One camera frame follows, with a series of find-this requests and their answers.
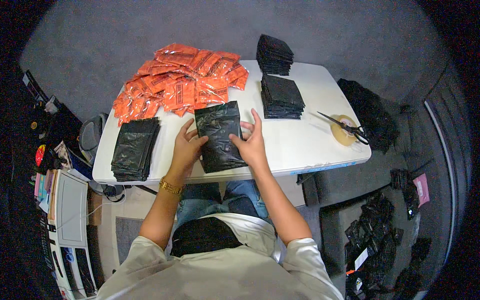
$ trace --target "gold watch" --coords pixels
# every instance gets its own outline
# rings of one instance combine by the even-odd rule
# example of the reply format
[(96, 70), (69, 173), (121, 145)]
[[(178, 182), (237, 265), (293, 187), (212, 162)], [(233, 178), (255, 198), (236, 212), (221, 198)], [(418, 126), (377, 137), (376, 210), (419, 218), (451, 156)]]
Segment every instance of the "gold watch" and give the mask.
[(160, 184), (159, 184), (158, 188), (159, 189), (164, 189), (167, 192), (170, 192), (172, 194), (180, 196), (181, 192), (183, 191), (183, 187), (180, 187), (180, 188), (174, 187), (170, 183), (166, 182), (164, 180), (164, 178), (165, 178), (165, 176), (162, 177), (162, 179), (160, 180)]

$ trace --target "white folding table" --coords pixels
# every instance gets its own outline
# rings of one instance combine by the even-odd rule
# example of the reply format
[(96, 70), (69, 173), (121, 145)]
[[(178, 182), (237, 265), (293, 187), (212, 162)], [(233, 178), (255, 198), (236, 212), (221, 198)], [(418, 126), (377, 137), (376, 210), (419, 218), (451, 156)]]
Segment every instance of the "white folding table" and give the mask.
[[(301, 120), (265, 120), (260, 97), (262, 73), (255, 60), (240, 63), (250, 72), (245, 91), (228, 89), (229, 101), (237, 101), (240, 118), (253, 123), (250, 109), (259, 113), (263, 122), (263, 136), (268, 164), (274, 176), (284, 176), (364, 163), (372, 155), (368, 145), (355, 142), (350, 147), (339, 144), (330, 132), (330, 122), (316, 111), (327, 115), (347, 115), (357, 125), (359, 121), (350, 104), (323, 66), (292, 64), (290, 76), (297, 84), (305, 111)], [(154, 185), (167, 173), (173, 155), (175, 137), (180, 127), (194, 116), (186, 113), (183, 118), (162, 108), (156, 114), (161, 119), (161, 129), (152, 153), (150, 175), (147, 181), (117, 182), (111, 171), (111, 161), (120, 130), (114, 111), (110, 112), (98, 146), (93, 168), (93, 178), (102, 184)], [(195, 123), (189, 130), (195, 129)], [(188, 183), (218, 182), (251, 179), (248, 167), (235, 168), (205, 174), (200, 162), (193, 167)]]

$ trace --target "pile of orange packages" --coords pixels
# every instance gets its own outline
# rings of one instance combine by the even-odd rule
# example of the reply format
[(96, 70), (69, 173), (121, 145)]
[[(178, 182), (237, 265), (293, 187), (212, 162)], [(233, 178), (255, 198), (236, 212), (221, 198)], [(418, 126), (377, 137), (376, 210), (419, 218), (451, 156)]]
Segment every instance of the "pile of orange packages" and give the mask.
[(158, 108), (182, 117), (209, 103), (227, 103), (228, 87), (244, 90), (248, 71), (240, 55), (171, 44), (155, 52), (113, 102), (119, 126), (155, 116)]

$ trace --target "jeans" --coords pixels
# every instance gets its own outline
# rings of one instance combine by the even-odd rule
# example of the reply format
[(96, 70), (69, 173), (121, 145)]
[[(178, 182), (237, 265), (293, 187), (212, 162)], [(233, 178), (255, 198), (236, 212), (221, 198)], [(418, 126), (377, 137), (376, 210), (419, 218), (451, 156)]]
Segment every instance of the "jeans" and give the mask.
[(221, 199), (218, 183), (187, 184), (177, 208), (176, 228), (185, 222), (216, 213), (237, 213), (267, 220), (268, 212), (253, 180), (227, 182)]

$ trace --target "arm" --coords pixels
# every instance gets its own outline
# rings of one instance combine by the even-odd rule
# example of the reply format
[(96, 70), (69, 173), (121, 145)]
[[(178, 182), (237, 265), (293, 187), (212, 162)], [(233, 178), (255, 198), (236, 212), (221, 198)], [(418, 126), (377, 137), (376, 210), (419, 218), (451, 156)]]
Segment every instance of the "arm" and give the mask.
[(252, 168), (260, 194), (282, 241), (288, 245), (292, 240), (311, 238), (312, 233), (307, 222), (285, 196), (270, 171), (262, 136), (262, 120), (254, 109), (252, 115), (255, 124), (240, 122), (243, 128), (251, 132), (243, 134), (246, 141), (234, 134), (229, 138), (239, 149), (243, 160)]
[[(180, 129), (175, 139), (172, 164), (164, 177), (164, 180), (174, 187), (184, 185), (185, 179), (192, 172), (193, 164), (200, 157), (200, 147), (208, 140), (207, 136), (193, 139), (197, 135), (197, 130), (187, 133), (192, 124), (193, 119), (190, 119)], [(172, 232), (179, 200), (180, 196), (160, 189), (140, 227), (139, 235), (150, 239), (165, 250)]]

